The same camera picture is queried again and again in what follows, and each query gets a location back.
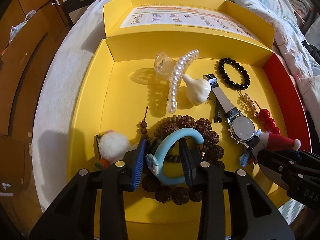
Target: white fluffy ball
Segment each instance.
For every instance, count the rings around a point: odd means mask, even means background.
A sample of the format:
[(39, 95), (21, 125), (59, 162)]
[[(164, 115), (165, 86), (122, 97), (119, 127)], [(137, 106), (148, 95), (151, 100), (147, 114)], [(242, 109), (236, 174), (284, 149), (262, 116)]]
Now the white fluffy ball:
[(125, 153), (130, 150), (129, 140), (121, 133), (106, 133), (99, 141), (101, 157), (108, 160), (110, 164), (122, 160)]

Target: garlic bulb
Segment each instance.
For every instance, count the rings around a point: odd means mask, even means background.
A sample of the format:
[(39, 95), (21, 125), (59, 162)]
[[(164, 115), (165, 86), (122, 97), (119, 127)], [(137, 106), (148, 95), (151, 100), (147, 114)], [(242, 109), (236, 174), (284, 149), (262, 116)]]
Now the garlic bulb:
[(211, 92), (211, 86), (207, 80), (193, 79), (187, 74), (183, 74), (182, 79), (187, 84), (187, 98), (194, 106), (199, 106), (207, 101)]

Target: yellow box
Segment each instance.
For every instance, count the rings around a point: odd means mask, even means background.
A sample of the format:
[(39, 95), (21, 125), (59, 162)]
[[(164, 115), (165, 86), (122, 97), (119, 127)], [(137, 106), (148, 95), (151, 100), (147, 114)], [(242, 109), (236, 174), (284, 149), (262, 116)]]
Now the yellow box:
[[(140, 25), (121, 28), (130, 12), (141, 6), (182, 6), (222, 12), (249, 29), (258, 39), (212, 28), (178, 24)], [(148, 135), (153, 136), (157, 125), (165, 117), (166, 81), (157, 79), (154, 58), (163, 51), (178, 58), (192, 49), (199, 50), (197, 59), (187, 70), (192, 78), (218, 72), (218, 60), (231, 57), (248, 71), (251, 85), (246, 92), (261, 106), (270, 109), (282, 135), (286, 135), (284, 119), (277, 98), (262, 66), (272, 55), (273, 27), (252, 12), (225, 0), (112, 0), (103, 9), (106, 39), (103, 39), (84, 78), (70, 129), (67, 175), (70, 180), (80, 169), (93, 170), (98, 159), (94, 137), (113, 129), (126, 135), (133, 145), (139, 141), (139, 122), (149, 106), (146, 122)], [(241, 82), (237, 71), (228, 71), (230, 78)], [(220, 86), (230, 101), (239, 106), (239, 94), (220, 79)], [(186, 85), (181, 83), (175, 114), (191, 115), (196, 120), (210, 120), (214, 114), (214, 99), (193, 106), (186, 98)], [(220, 135), (225, 149), (226, 170), (240, 168), (242, 147), (230, 137), (225, 122), (212, 123), (212, 130)], [(173, 176), (182, 175), (179, 164), (167, 163)], [(259, 167), (249, 165), (250, 173), (279, 207), (288, 197), (268, 180)], [(178, 206), (162, 204), (141, 187), (134, 193), (124, 192), (125, 215), (130, 239), (195, 239), (199, 225), (201, 203), (189, 202)], [(96, 209), (95, 235), (99, 235), (99, 208)], [(230, 209), (226, 205), (226, 235), (231, 232)]]

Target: transparent hair clip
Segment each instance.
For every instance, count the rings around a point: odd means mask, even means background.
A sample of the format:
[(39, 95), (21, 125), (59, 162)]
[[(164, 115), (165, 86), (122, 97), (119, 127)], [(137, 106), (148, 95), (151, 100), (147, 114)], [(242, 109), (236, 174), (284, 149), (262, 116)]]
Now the transparent hair clip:
[(177, 91), (181, 83), (181, 75), (186, 72), (190, 64), (199, 57), (199, 50), (195, 49), (180, 57), (177, 61), (168, 57), (164, 52), (158, 53), (155, 59), (155, 70), (162, 79), (169, 81), (167, 111), (173, 114), (177, 110)]

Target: silver rivet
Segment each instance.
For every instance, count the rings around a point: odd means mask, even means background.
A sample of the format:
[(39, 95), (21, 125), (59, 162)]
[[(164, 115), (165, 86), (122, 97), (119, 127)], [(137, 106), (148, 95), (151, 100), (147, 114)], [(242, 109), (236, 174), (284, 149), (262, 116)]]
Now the silver rivet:
[(116, 166), (117, 167), (123, 167), (125, 165), (124, 161), (117, 161)]
[(82, 170), (79, 171), (79, 175), (80, 176), (85, 176), (87, 174), (88, 174), (88, 170), (87, 169), (82, 169)]
[(208, 162), (201, 162), (200, 165), (201, 165), (201, 167), (203, 167), (203, 168), (208, 168), (208, 167), (210, 166), (210, 163), (208, 163)]
[(238, 171), (237, 171), (237, 174), (238, 174), (239, 176), (245, 176), (247, 173), (245, 172), (245, 170), (238, 170)]

